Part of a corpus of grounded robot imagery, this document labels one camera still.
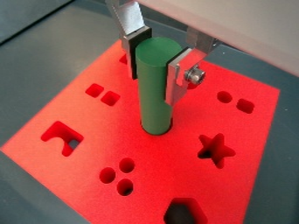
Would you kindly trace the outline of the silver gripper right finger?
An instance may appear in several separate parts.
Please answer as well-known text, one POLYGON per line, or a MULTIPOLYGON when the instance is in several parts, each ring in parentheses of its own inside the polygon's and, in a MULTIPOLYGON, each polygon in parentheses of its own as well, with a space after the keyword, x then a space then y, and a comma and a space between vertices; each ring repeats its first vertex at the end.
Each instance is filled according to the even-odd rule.
POLYGON ((187 28, 186 42, 190 47, 183 49, 167 64, 165 101, 171 106, 186 95, 190 84, 202 84, 206 72, 201 68, 201 63, 218 45, 218 40, 213 36, 193 27, 187 28))

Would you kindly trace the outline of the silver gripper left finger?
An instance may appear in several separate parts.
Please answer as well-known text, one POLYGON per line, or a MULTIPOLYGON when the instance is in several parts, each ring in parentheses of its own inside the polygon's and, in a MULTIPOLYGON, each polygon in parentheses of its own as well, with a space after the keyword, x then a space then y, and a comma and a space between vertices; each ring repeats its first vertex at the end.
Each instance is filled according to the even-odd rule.
POLYGON ((139 2, 135 0, 106 0, 106 4, 119 29, 122 47, 126 51, 129 74, 137 79, 137 47, 153 37, 153 29, 146 25, 139 2))

